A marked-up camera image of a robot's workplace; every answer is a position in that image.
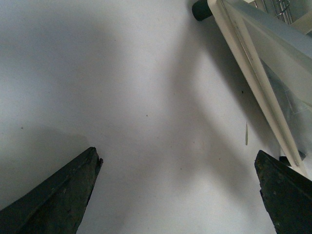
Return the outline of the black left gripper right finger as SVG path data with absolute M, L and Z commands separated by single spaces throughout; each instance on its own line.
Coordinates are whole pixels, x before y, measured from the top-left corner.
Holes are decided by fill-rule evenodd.
M 278 234 L 312 232 L 312 181 L 260 150 L 254 162 L 260 194 Z

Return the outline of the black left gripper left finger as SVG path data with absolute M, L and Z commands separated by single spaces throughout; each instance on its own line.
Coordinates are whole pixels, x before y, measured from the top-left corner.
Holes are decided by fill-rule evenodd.
M 75 234 L 103 160 L 90 147 L 0 212 L 2 234 Z

